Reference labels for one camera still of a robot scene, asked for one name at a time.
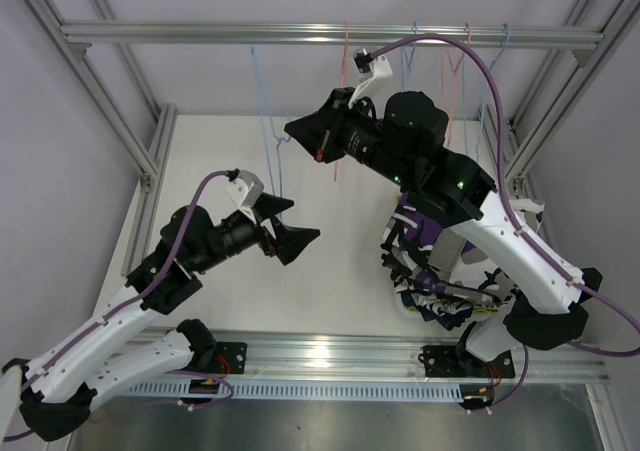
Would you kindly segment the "white newspaper print trousers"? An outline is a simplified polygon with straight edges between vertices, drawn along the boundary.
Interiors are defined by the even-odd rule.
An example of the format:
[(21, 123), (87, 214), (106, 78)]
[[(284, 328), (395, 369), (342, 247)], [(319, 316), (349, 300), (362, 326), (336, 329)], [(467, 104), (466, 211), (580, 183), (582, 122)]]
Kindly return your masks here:
[(425, 321), (436, 318), (468, 318), (473, 306), (468, 302), (436, 295), (401, 292), (402, 305), (409, 311), (419, 312)]

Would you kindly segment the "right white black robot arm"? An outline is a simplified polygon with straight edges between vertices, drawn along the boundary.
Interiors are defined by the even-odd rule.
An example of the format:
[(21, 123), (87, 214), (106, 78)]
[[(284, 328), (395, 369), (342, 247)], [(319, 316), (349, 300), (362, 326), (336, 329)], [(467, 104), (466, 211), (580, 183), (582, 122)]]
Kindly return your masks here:
[(351, 104), (352, 88), (333, 90), (314, 113), (284, 131), (316, 161), (350, 156), (398, 185), (416, 210), (483, 251), (519, 289), (509, 311), (467, 328), (456, 366), (478, 375), (518, 345), (550, 350), (578, 340), (589, 318), (581, 304), (583, 272), (554, 268), (553, 250), (502, 199), (494, 179), (470, 157), (444, 145), (448, 115), (422, 92), (392, 95), (382, 116), (373, 102)]

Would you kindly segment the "yellow-green trousers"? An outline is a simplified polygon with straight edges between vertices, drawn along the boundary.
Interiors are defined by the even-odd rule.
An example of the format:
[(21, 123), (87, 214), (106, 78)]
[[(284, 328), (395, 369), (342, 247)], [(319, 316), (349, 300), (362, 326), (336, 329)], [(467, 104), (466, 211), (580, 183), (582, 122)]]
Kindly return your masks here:
[(492, 315), (500, 311), (499, 307), (482, 307), (473, 310), (474, 315)]

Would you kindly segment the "pink wire hanger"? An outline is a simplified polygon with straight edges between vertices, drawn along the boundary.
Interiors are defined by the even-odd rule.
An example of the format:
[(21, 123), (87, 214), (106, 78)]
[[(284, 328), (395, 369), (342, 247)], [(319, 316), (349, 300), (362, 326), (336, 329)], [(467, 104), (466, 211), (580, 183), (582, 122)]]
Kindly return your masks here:
[(464, 52), (462, 52), (457, 59), (454, 59), (452, 57), (452, 52), (449, 49), (443, 49), (440, 53), (441, 98), (444, 99), (446, 96), (446, 91), (449, 91), (449, 108), (448, 108), (449, 124), (447, 126), (447, 130), (445, 134), (446, 145), (449, 145), (451, 142), (458, 75), (463, 68), (464, 58), (465, 58)]
[[(343, 98), (344, 98), (344, 89), (345, 89), (346, 78), (347, 78), (348, 56), (349, 56), (349, 22), (345, 21), (344, 22), (343, 52), (342, 52), (342, 59), (341, 59), (341, 76), (340, 76), (341, 97), (343, 97)], [(337, 181), (338, 181), (338, 174), (339, 174), (339, 166), (338, 165), (339, 165), (339, 162), (336, 161), (334, 163), (334, 170), (333, 170), (333, 182), (334, 183), (337, 183)]]

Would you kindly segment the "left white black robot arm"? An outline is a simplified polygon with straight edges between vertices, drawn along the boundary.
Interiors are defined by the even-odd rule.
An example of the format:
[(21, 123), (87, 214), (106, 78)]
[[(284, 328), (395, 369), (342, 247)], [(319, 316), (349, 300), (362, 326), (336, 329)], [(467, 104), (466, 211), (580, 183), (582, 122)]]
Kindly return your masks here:
[(200, 275), (247, 249), (257, 246), (282, 265), (293, 262), (321, 234), (279, 220), (279, 213), (293, 204), (263, 193), (246, 211), (236, 210), (219, 224), (197, 204), (178, 209), (162, 228), (155, 250), (96, 316), (40, 357), (14, 358), (6, 364), (22, 373), (17, 410), (25, 433), (56, 441), (82, 426), (112, 397), (149, 378), (174, 371), (215, 371), (218, 343), (195, 318), (135, 352), (118, 351), (199, 291)]

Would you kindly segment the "navy blue trousers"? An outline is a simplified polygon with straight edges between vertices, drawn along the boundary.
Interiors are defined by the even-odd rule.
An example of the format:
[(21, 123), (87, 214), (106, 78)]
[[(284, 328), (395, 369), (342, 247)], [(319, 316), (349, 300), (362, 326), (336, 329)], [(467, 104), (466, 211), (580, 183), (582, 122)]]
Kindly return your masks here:
[[(444, 319), (442, 319), (442, 318), (436, 318), (436, 319), (431, 319), (431, 320), (427, 320), (427, 321), (425, 321), (425, 320), (423, 319), (423, 316), (422, 316), (419, 312), (416, 312), (416, 311), (409, 311), (409, 310), (407, 310), (407, 309), (402, 305), (402, 303), (401, 303), (401, 301), (400, 301), (400, 297), (399, 297), (399, 294), (400, 294), (400, 293), (398, 293), (398, 294), (397, 294), (398, 301), (399, 301), (399, 306), (400, 306), (401, 311), (402, 311), (406, 316), (408, 316), (408, 317), (412, 317), (412, 318), (420, 318), (422, 321), (424, 321), (424, 322), (426, 322), (426, 323), (429, 323), (429, 322), (436, 322), (436, 323), (438, 323), (441, 327), (443, 327), (443, 328), (444, 328), (445, 330), (447, 330), (447, 331), (451, 331), (451, 330), (453, 330), (454, 328), (460, 327), (460, 326), (461, 326), (461, 325), (462, 325), (462, 324), (463, 324), (463, 323), (464, 323), (468, 318), (470, 318), (470, 317), (471, 317), (471, 315), (472, 315), (472, 314), (471, 314), (471, 315), (470, 315), (468, 318), (466, 318), (466, 319), (461, 319), (461, 318), (444, 318)], [(450, 298), (450, 299), (456, 299), (456, 300), (460, 300), (460, 301), (462, 301), (461, 299), (458, 299), (458, 298), (451, 298), (451, 297), (444, 297), (444, 298)]]

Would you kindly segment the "light blue wire hanger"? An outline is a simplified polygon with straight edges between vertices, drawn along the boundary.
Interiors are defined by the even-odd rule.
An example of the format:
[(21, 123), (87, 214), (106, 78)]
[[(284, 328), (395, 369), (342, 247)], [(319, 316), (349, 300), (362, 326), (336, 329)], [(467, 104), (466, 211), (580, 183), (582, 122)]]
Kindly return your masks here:
[[(506, 51), (510, 40), (511, 40), (511, 33), (512, 33), (512, 27), (509, 23), (504, 23), (503, 24), (503, 30), (504, 30), (504, 40), (501, 42), (500, 45), (500, 50), (498, 51), (497, 55), (493, 58), (493, 60), (491, 61), (491, 63), (488, 65), (488, 69), (490, 72), (493, 72), (496, 64), (499, 62), (499, 60), (501, 59), (502, 55), (504, 54), (504, 52)], [(483, 141), (483, 133), (484, 133), (484, 121), (485, 121), (485, 117), (487, 114), (487, 101), (488, 101), (488, 97), (490, 94), (490, 86), (488, 83), (485, 83), (484, 89), (483, 89), (483, 93), (482, 93), (482, 102), (481, 102), (481, 107), (480, 107), (480, 117), (479, 117), (479, 127), (480, 127), (480, 131), (478, 134), (478, 138), (476, 140), (476, 144), (475, 144), (475, 153), (476, 153), (476, 157), (479, 158), (480, 157), (480, 145), (481, 142)]]
[(275, 115), (264, 82), (259, 50), (255, 45), (250, 48), (250, 57), (259, 102), (259, 122), (268, 168), (269, 184), (272, 193), (282, 198), (284, 194), (284, 173), (281, 148), (290, 141), (290, 138), (280, 134), (276, 129)]

